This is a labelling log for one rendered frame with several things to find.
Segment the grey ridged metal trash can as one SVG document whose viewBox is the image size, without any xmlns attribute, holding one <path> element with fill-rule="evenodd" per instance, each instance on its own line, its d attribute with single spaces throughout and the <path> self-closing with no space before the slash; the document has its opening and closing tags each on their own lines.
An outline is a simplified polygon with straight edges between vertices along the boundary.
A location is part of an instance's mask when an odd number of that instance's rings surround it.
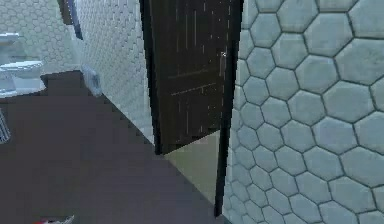
<svg viewBox="0 0 384 224">
<path fill-rule="evenodd" d="M 102 95 L 102 89 L 100 86 L 100 78 L 95 70 L 90 66 L 84 64 L 81 67 L 81 72 L 84 77 L 84 83 L 86 87 L 90 90 L 93 96 L 99 97 Z"/>
</svg>

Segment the dark brown room door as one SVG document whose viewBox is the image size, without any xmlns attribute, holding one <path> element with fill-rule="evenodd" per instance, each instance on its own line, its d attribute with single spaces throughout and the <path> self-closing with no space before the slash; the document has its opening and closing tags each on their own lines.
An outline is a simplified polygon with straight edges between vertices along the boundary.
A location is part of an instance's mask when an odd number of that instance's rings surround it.
<svg viewBox="0 0 384 224">
<path fill-rule="evenodd" d="M 214 214 L 222 214 L 244 0 L 139 0 L 157 155 L 220 134 Z M 220 53 L 227 52 L 225 79 Z"/>
</svg>

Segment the red and white object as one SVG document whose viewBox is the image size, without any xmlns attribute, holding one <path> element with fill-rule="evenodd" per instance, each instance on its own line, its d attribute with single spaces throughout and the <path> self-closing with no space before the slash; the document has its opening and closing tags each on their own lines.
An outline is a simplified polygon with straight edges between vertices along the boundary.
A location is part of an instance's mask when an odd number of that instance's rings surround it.
<svg viewBox="0 0 384 224">
<path fill-rule="evenodd" d="M 73 224 L 73 221 L 75 220 L 75 216 L 67 216 L 65 218 L 51 218 L 51 219 L 42 219 L 39 221 L 35 221 L 32 224 Z"/>
</svg>

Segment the white toilet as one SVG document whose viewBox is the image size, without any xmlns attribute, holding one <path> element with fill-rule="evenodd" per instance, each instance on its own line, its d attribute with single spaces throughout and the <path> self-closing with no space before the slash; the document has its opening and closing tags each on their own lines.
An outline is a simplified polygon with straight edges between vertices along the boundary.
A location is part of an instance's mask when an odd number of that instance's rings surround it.
<svg viewBox="0 0 384 224">
<path fill-rule="evenodd" d="M 0 33 L 0 99 L 44 90 L 43 65 L 27 54 L 19 33 Z"/>
</svg>

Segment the dark framed wall picture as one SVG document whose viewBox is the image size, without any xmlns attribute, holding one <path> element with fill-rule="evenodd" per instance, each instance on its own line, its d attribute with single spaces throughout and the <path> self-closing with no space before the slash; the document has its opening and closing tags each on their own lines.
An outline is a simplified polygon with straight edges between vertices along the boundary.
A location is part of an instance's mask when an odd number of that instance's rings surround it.
<svg viewBox="0 0 384 224">
<path fill-rule="evenodd" d="M 79 18 L 77 15 L 77 9 L 75 0 L 57 0 L 59 4 L 60 13 L 65 25 L 72 25 L 74 27 L 75 36 L 82 40 L 83 35 Z"/>
</svg>

